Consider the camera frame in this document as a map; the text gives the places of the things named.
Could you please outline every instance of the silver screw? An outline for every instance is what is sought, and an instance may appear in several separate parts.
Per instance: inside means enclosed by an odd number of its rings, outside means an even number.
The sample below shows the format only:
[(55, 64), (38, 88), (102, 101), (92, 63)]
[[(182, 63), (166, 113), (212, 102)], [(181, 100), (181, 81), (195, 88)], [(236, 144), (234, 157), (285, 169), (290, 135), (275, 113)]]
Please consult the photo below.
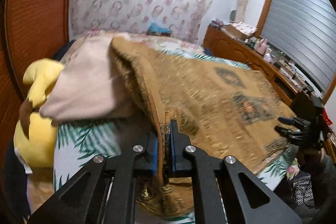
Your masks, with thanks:
[(192, 146), (192, 145), (188, 145), (185, 150), (189, 153), (194, 153), (196, 151), (196, 147)]
[(228, 163), (228, 164), (234, 164), (236, 162), (236, 158), (234, 156), (227, 156), (225, 158), (225, 161)]
[(95, 156), (95, 157), (93, 158), (93, 161), (94, 161), (95, 163), (97, 163), (97, 164), (103, 162), (103, 160), (104, 160), (103, 156), (100, 156), (100, 155), (99, 155), (99, 156)]
[(141, 152), (143, 150), (143, 146), (142, 145), (135, 145), (133, 147), (133, 151), (135, 152)]

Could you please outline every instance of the pink bottle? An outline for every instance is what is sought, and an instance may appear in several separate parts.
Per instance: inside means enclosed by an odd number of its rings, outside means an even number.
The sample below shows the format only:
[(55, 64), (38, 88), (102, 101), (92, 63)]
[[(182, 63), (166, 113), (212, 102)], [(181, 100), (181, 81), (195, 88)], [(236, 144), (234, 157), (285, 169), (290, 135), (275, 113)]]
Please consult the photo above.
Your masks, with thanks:
[(268, 43), (268, 39), (264, 38), (262, 39), (259, 44), (257, 45), (256, 47), (256, 51), (258, 53), (260, 53), (261, 55), (264, 55), (265, 51), (266, 51), (266, 48), (267, 48), (267, 43)]

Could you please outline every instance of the window blinds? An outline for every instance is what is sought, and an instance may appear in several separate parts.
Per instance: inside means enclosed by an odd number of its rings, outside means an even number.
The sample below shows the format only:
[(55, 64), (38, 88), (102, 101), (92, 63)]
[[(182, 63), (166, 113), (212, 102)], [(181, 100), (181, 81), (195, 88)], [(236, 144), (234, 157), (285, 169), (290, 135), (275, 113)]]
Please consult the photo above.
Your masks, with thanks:
[(272, 0), (261, 36), (328, 88), (336, 71), (336, 13), (329, 0)]

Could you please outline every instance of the dresser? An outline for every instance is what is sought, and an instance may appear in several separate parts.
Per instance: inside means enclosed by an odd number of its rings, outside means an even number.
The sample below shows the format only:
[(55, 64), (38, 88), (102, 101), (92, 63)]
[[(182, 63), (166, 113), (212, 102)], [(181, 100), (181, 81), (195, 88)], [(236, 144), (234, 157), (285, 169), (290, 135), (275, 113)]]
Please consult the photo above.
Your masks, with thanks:
[(250, 66), (253, 70), (261, 70), (270, 81), (280, 99), (288, 106), (300, 91), (290, 83), (288, 78), (276, 67), (263, 60), (263, 56), (244, 45), (239, 40), (232, 39), (221, 30), (209, 26), (204, 38), (204, 48), (209, 49), (215, 56), (239, 61)]

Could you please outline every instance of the stuffed animal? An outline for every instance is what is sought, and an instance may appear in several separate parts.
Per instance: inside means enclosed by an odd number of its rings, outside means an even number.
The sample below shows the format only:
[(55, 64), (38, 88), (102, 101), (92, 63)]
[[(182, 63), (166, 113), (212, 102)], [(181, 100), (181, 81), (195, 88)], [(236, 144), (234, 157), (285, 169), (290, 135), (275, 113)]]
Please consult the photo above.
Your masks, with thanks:
[(39, 107), (47, 100), (64, 65), (51, 59), (33, 62), (27, 68), (23, 83), (31, 85), (27, 99), (19, 110), (14, 133), (14, 148), (30, 167), (52, 167), (58, 127), (42, 118)]

